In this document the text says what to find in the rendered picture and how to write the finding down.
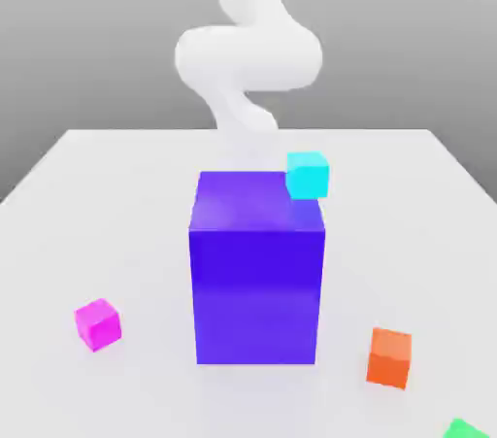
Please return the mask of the small cyan cube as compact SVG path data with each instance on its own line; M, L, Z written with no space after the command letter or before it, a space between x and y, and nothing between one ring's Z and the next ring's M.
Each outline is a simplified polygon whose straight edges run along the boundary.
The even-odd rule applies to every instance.
M330 166L321 152L290 152L286 160L285 185L292 199L328 196Z

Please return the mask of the small magenta cube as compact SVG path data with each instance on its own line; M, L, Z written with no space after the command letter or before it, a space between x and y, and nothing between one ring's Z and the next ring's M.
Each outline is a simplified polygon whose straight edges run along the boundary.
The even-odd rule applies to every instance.
M79 336L93 352L121 338L118 311L104 298L77 309L74 315Z

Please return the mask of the small orange cube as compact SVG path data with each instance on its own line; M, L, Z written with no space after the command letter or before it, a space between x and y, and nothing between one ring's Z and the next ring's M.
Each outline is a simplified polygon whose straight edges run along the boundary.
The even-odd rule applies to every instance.
M374 327L366 381L405 389L412 361L412 335Z

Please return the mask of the small green cube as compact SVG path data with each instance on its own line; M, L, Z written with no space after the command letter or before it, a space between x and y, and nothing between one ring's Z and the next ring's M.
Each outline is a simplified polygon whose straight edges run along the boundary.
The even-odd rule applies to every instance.
M443 438L489 438L489 435L463 419L456 418L451 421Z

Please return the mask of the large purple box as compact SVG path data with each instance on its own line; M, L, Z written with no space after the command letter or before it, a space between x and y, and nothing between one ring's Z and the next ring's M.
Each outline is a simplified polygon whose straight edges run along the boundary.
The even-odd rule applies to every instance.
M203 171L188 228L196 358L315 363L325 226L282 172Z

